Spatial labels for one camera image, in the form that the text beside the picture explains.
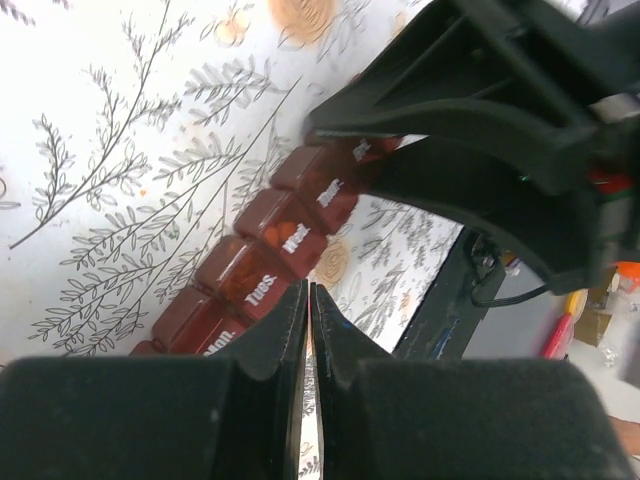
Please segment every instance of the leaf pattern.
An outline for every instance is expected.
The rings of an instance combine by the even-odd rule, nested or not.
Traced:
[[[0,261],[12,272],[0,289],[12,312],[0,324],[0,350],[13,356],[128,353],[148,338],[300,145],[307,113],[360,69],[357,49],[386,45],[389,23],[373,28],[372,18],[391,22],[400,8],[409,21],[427,1],[336,1],[326,21],[301,13],[306,36],[273,28],[259,15],[263,5],[247,0],[149,0],[144,9],[126,0],[53,2],[68,11],[50,3],[22,13],[21,1],[0,0],[3,44],[32,40],[5,60],[20,78],[0,78],[24,104],[0,117],[3,134],[16,139],[0,144]],[[65,35],[47,35],[54,27]],[[45,69],[55,96],[41,87]],[[458,232],[363,195],[331,239],[346,267],[330,292],[390,350]],[[310,358],[306,373],[300,477],[318,478]]]

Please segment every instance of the cardboard box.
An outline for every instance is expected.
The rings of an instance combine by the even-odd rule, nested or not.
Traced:
[[[607,310],[611,299],[610,286],[617,270],[617,267],[608,268],[602,277],[600,285],[589,289],[589,296],[587,297],[587,306],[589,308],[592,310]]]
[[[584,313],[576,322],[573,338],[597,347],[606,332],[611,315],[585,308]]]

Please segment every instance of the black plastic bracket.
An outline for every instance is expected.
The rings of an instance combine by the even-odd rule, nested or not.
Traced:
[[[10,364],[0,478],[297,478],[309,323],[326,480],[634,478],[567,362],[397,360],[306,282],[210,357]]]
[[[635,35],[640,9],[625,11],[615,23]],[[640,259],[640,189],[612,205],[588,177],[640,185],[638,47],[612,31],[544,0],[435,0],[310,119],[319,135],[429,135],[369,193],[489,235],[556,294],[593,286]]]
[[[496,296],[505,273],[494,265],[494,274],[482,285],[472,264],[473,248],[481,237],[463,229],[431,283],[421,304],[398,341],[393,356],[401,360],[461,359],[478,324],[487,314],[471,302],[471,291],[491,299]]]

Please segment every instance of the orange pill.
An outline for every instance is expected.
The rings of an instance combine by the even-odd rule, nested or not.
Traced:
[[[280,246],[280,233],[278,232],[278,229],[276,227],[266,228],[263,235],[264,241],[269,245],[275,248],[278,248]]]
[[[278,234],[280,235],[280,244],[286,242],[291,235],[296,233],[296,224],[293,222],[280,222],[278,224]]]

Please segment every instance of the black cable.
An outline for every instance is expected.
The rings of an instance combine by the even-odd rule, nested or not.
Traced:
[[[480,308],[510,307],[512,305],[518,305],[520,303],[526,302],[527,300],[531,300],[532,298],[539,297],[543,293],[549,291],[549,287],[547,287],[546,285],[542,285],[538,288],[534,288],[529,292],[516,295],[514,297],[496,298],[495,300],[478,300],[476,298],[477,289],[486,285],[491,279],[491,275],[493,275],[495,272],[500,271],[497,265],[498,261],[496,260],[496,266],[494,266],[494,268],[487,275],[485,275],[482,281],[478,282],[471,289],[471,303],[473,304],[473,306]]]

